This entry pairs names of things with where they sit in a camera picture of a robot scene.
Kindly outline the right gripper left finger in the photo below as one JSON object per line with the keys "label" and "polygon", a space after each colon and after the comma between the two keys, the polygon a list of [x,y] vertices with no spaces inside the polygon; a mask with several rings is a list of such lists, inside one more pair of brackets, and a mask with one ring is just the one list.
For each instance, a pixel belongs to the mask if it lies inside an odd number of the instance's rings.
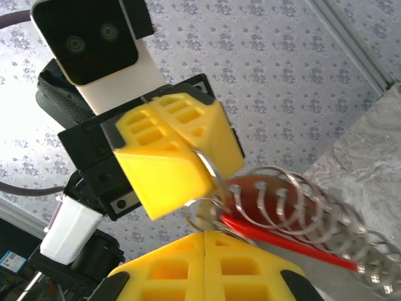
{"label": "right gripper left finger", "polygon": [[203,300],[204,235],[194,233],[112,270],[130,275],[118,299]]}

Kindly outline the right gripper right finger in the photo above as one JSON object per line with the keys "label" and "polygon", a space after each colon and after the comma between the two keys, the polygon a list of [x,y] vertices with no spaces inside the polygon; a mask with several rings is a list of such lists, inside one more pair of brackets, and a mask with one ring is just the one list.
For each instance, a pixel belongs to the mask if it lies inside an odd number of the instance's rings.
{"label": "right gripper right finger", "polygon": [[302,269],[218,231],[204,233],[206,300],[316,300]]}

